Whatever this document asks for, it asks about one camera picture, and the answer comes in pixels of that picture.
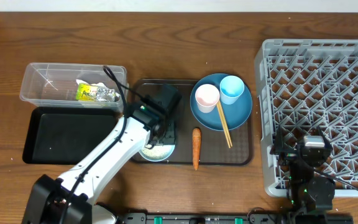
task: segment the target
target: dish rack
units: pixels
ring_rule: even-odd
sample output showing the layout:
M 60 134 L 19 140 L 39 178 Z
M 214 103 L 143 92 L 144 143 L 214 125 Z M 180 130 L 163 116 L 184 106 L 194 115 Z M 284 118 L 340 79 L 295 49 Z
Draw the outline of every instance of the dish rack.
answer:
M 320 126 L 333 145 L 323 172 L 358 187 L 358 40 L 266 40 L 255 58 L 255 80 L 266 192 L 287 194 L 289 171 L 270 155 L 279 125 L 289 146 Z M 358 197 L 336 186 L 335 196 Z

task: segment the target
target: cup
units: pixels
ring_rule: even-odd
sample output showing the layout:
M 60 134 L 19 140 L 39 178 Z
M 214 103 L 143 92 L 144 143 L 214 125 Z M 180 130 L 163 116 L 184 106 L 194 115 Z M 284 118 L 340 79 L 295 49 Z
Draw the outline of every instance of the cup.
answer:
M 219 101 L 219 90 L 214 85 L 204 84 L 196 90 L 198 109 L 203 113 L 211 112 Z
M 245 85 L 241 78 L 230 75 L 222 79 L 219 88 L 222 103 L 231 105 L 242 95 Z

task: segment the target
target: pink cup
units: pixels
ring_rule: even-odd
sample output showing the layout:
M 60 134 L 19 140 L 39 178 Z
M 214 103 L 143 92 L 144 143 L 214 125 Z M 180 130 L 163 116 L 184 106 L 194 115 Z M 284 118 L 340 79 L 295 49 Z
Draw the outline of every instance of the pink cup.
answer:
M 203 113 L 211 112 L 218 103 L 220 93 L 214 85 L 204 84 L 196 90 L 196 101 L 198 109 Z

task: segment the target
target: blue plate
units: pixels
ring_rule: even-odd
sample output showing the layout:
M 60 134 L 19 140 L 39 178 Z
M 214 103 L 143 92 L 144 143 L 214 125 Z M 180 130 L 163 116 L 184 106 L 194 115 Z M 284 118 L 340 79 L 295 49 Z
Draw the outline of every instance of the blue plate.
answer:
M 208 75 L 207 77 L 201 79 L 191 91 L 191 112 L 193 112 L 194 117 L 201 124 L 215 131 L 223 131 L 217 107 L 215 107 L 214 110 L 212 110 L 210 113 L 202 113 L 197 107 L 195 94 L 197 88 L 204 84 L 212 84 L 219 89 L 219 84 L 226 76 L 228 76 L 228 74 L 223 73 Z M 244 124 L 245 121 L 247 121 L 252 110 L 252 97 L 248 87 L 245 86 L 243 94 L 235 103 L 233 103 L 232 105 L 225 105 L 224 103 L 222 103 L 222 108 L 224 116 L 226 118 L 227 128 L 229 128 L 229 130 L 236 129 L 242 124 Z

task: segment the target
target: clear plastic container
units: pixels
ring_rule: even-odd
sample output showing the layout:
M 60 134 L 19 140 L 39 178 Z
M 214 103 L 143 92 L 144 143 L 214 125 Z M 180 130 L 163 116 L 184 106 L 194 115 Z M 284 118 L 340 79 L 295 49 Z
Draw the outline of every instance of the clear plastic container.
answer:
M 127 72 L 122 66 L 109 68 L 123 85 L 127 85 Z M 89 84 L 104 83 L 118 91 L 117 85 L 103 71 L 102 65 L 67 63 L 30 63 L 24 74 L 20 99 L 35 106 L 56 106 L 71 108 L 110 108 L 122 112 L 122 100 L 117 102 L 78 101 L 77 79 Z

